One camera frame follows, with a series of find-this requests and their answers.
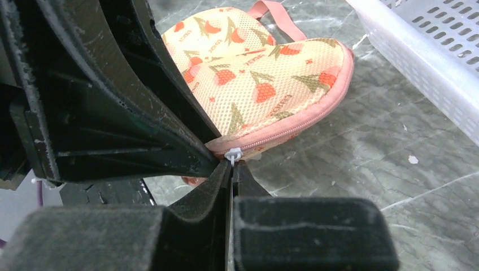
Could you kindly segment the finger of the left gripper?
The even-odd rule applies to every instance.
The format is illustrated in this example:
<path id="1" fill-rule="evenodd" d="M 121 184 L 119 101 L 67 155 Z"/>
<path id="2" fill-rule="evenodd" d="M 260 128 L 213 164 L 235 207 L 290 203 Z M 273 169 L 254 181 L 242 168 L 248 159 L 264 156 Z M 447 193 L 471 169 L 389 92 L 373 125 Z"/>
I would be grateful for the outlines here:
<path id="1" fill-rule="evenodd" d="M 35 173 L 71 183 L 209 176 L 218 159 L 141 82 L 100 2 L 1 2 Z"/>
<path id="2" fill-rule="evenodd" d="M 203 143 L 220 136 L 170 56 L 148 1 L 100 2 L 108 25 L 141 82 Z"/>

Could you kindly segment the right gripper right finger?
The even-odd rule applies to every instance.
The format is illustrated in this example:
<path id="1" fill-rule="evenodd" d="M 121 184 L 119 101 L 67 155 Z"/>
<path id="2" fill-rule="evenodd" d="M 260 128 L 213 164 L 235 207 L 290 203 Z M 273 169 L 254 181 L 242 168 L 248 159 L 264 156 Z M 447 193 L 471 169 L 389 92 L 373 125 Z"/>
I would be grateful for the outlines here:
<path id="1" fill-rule="evenodd" d="M 370 200 L 271 196 L 245 162 L 231 169 L 236 270 L 398 270 L 385 218 Z"/>

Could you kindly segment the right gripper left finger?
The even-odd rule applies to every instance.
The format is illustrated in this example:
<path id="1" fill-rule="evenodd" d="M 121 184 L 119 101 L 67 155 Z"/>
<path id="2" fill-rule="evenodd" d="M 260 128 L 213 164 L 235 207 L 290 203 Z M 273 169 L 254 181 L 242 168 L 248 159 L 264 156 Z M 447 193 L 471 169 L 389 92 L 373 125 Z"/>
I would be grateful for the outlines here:
<path id="1" fill-rule="evenodd" d="M 226 270 L 231 163 L 168 207 L 43 207 L 19 225 L 2 270 Z"/>

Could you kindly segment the floral pink mesh laundry bag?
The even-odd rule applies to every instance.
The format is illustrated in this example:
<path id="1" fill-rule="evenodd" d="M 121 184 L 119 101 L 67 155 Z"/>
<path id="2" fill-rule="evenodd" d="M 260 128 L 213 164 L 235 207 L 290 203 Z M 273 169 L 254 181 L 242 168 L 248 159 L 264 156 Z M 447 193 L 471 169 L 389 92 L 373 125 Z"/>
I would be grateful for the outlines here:
<path id="1" fill-rule="evenodd" d="M 162 34 L 192 94 L 219 130 L 206 147 L 231 163 L 280 145 L 345 97 L 354 53 L 334 38 L 307 38 L 284 6 L 196 13 Z"/>

